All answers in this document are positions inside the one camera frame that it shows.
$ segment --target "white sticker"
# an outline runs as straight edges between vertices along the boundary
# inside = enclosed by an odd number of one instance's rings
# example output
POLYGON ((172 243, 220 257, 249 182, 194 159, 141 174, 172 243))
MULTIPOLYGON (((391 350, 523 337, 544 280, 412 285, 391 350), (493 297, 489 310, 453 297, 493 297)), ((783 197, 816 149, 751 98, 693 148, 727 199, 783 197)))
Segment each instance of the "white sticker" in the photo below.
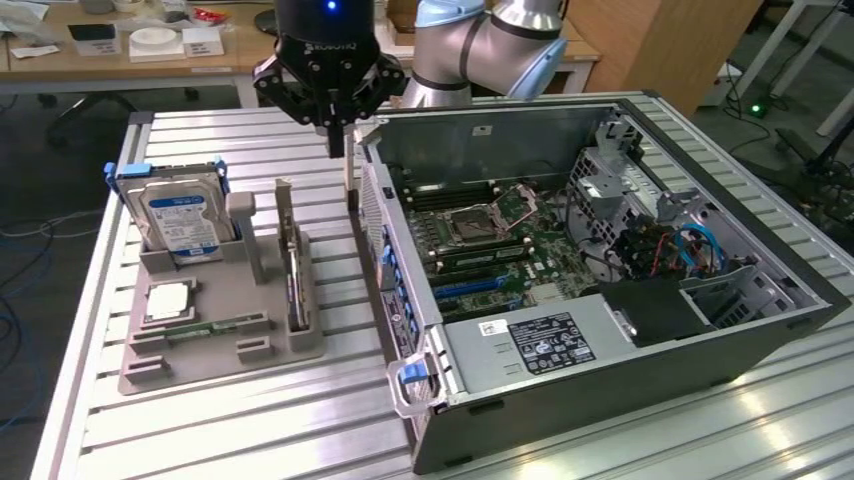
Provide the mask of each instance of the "white sticker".
POLYGON ((206 203, 201 195, 158 198, 148 202, 166 249, 185 257, 216 250, 218 239, 213 222, 204 218, 206 203))
POLYGON ((189 71, 192 73, 229 73, 230 67, 196 67, 189 71))
POLYGON ((507 333, 507 320, 497 319, 491 322, 481 322, 477 324, 480 327, 480 335, 488 337, 489 335, 497 335, 499 333, 507 333))

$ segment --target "aluminum extrusion table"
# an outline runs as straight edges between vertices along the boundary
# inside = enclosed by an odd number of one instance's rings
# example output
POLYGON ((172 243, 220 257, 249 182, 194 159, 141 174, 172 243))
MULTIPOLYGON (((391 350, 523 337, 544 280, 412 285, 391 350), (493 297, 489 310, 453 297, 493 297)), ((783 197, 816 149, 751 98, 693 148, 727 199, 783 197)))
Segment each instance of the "aluminum extrusion table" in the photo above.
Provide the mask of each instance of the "aluminum extrusion table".
MULTIPOLYGON (((613 98, 607 94, 588 95, 613 98)), ((625 94, 842 292, 851 257, 663 102, 625 94)), ((644 144, 644 161, 684 182, 644 144)), ((140 236, 112 195, 33 478, 411 479, 403 424, 345 219, 341 160, 272 109, 156 114, 130 125, 120 161, 212 158, 257 194, 257 234, 274 225, 272 178, 293 179, 310 236, 328 353, 317 360, 136 396, 117 392, 140 236)), ((854 474, 854 314, 780 349, 727 385, 424 478, 810 478, 854 474)))

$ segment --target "green circuit board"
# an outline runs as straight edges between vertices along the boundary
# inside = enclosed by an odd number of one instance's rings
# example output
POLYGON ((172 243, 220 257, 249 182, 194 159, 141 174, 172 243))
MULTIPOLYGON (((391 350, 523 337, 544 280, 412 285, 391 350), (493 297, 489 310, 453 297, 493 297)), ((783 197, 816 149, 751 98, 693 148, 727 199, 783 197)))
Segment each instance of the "green circuit board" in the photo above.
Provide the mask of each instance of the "green circuit board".
POLYGON ((579 250, 565 236, 553 206, 531 189, 516 191, 516 186, 507 184, 508 193, 491 204, 407 212, 445 322, 576 298, 596 284, 579 250), (475 251, 457 253, 465 249, 475 251), (519 258, 512 257, 516 253, 521 254, 519 258), (451 263, 456 257, 472 263, 451 263), (448 272, 439 265, 445 269, 451 265, 453 270, 448 272), (499 278, 497 288, 449 297, 440 294, 443 288, 464 290, 499 278))

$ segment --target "power supply label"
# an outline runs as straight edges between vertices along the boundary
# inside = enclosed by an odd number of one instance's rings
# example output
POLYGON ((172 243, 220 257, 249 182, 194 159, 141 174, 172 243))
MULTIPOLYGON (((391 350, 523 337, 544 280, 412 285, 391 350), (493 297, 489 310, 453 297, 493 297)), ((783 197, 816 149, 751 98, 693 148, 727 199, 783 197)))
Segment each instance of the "power supply label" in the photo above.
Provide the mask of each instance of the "power supply label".
POLYGON ((596 359, 568 313, 515 323, 509 334, 533 375, 596 359))

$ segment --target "white box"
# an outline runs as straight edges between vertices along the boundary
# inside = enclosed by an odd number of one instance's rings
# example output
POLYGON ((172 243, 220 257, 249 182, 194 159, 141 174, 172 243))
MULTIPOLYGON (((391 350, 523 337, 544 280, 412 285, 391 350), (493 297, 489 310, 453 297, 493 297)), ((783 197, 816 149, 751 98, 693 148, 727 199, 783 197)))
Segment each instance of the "white box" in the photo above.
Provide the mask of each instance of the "white box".
POLYGON ((128 40, 130 63, 182 60, 184 46, 176 32, 149 27, 136 30, 128 40))
POLYGON ((68 25, 77 54, 84 57, 121 53, 121 41, 114 25, 68 25))
POLYGON ((214 27, 185 28, 182 30, 184 53, 188 57, 224 55, 222 40, 214 27))
POLYGON ((737 79, 741 78, 741 72, 737 68, 735 68, 728 63, 724 63, 717 71, 717 78, 715 78, 715 84, 705 93, 705 98, 703 98, 700 107, 716 107, 723 103, 723 99, 725 98, 727 93, 729 93, 729 89, 732 85, 737 83, 737 79))

